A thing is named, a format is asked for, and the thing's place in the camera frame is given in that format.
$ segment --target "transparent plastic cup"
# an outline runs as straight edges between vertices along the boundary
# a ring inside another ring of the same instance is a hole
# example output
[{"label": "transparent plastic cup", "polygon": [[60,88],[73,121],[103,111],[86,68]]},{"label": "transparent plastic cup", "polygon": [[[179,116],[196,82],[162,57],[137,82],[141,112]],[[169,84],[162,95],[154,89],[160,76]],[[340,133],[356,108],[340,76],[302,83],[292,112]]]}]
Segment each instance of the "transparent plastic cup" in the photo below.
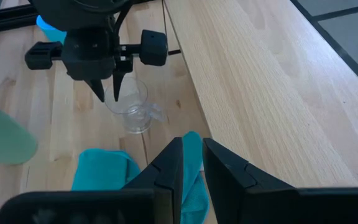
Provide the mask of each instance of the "transparent plastic cup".
[{"label": "transparent plastic cup", "polygon": [[117,102],[114,99],[113,86],[106,89],[105,97],[106,106],[120,117],[128,133],[143,133],[151,126],[153,119],[165,121],[162,109],[147,102],[147,87],[138,79],[124,77]]}]

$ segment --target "teal cloth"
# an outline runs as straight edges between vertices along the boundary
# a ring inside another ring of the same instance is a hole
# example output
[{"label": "teal cloth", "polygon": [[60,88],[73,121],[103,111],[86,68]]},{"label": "teal cloth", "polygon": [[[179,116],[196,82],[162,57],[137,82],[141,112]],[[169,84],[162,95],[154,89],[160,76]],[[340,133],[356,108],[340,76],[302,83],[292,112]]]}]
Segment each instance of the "teal cloth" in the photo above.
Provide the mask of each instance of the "teal cloth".
[{"label": "teal cloth", "polygon": [[[208,195],[200,174],[203,143],[191,131],[183,137],[182,224],[203,223],[209,209]],[[80,154],[72,190],[119,190],[140,174],[125,151],[88,149]]]},{"label": "teal cloth", "polygon": [[52,42],[60,41],[62,44],[65,43],[65,38],[67,35],[67,32],[60,31],[51,25],[47,24],[41,16],[37,16],[37,25],[39,28],[42,29],[44,34],[48,37],[48,39]]}]

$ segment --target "wooden countertop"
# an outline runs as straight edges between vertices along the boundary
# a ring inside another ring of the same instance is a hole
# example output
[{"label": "wooden countertop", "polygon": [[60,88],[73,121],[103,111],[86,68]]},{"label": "wooden countertop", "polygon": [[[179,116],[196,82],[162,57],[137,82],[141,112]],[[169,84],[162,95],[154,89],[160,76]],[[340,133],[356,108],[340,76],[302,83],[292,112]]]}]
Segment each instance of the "wooden countertop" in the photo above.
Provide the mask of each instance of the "wooden countertop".
[{"label": "wooden countertop", "polygon": [[165,0],[212,137],[297,187],[358,186],[358,77],[289,0]]},{"label": "wooden countertop", "polygon": [[[18,4],[27,0],[5,0],[2,7]],[[121,28],[122,43],[139,43],[142,29],[165,32],[162,1],[133,6]],[[170,26],[167,35],[170,50],[176,50]],[[37,41],[47,40],[35,26],[0,32],[0,108],[39,141],[29,162],[0,165],[0,207],[23,192],[70,190],[78,155],[85,149],[124,149],[144,169],[174,137],[189,130],[209,136],[181,54],[169,56],[163,67],[134,62],[132,75],[146,83],[150,102],[164,109],[168,121],[155,122],[144,134],[130,135],[85,83],[66,74],[62,63],[56,62],[50,70],[26,67],[24,54]],[[105,80],[104,87],[111,82]]]}]

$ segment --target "mint green cup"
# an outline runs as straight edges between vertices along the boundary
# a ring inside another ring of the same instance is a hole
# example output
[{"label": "mint green cup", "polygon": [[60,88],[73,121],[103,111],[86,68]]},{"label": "mint green cup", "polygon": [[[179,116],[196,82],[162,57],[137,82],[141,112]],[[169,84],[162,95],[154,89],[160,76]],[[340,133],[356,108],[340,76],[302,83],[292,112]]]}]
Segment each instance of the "mint green cup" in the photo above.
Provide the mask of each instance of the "mint green cup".
[{"label": "mint green cup", "polygon": [[33,135],[0,110],[0,163],[21,164],[31,159],[36,149]]}]

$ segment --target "wood grain surface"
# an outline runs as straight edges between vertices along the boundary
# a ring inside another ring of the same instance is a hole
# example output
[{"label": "wood grain surface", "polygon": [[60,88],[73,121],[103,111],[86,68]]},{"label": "wood grain surface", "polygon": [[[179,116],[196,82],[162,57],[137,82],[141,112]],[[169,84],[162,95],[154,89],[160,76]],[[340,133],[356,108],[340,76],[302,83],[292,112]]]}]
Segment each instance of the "wood grain surface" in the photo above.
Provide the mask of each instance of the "wood grain surface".
[{"label": "wood grain surface", "polygon": [[212,137],[297,187],[358,186],[358,77],[287,0],[165,0]]},{"label": "wood grain surface", "polygon": [[165,18],[165,30],[168,38],[168,51],[179,50],[179,42],[176,37],[175,31],[173,30],[171,18],[167,11],[167,7],[163,4],[164,18]]},{"label": "wood grain surface", "polygon": [[[2,6],[26,2],[5,0]],[[122,26],[121,42],[139,43],[142,29],[165,32],[161,1],[133,6]],[[0,207],[23,192],[71,189],[78,155],[85,149],[124,149],[144,169],[174,137],[189,130],[209,136],[180,54],[169,56],[163,67],[135,60],[134,72],[129,75],[146,83],[149,102],[164,109],[167,122],[156,121],[146,133],[134,135],[126,134],[91,89],[66,74],[61,62],[55,62],[50,70],[29,70],[24,54],[37,41],[47,40],[35,26],[0,32],[0,108],[39,141],[29,162],[0,165]],[[112,80],[103,83],[107,87]]]}]

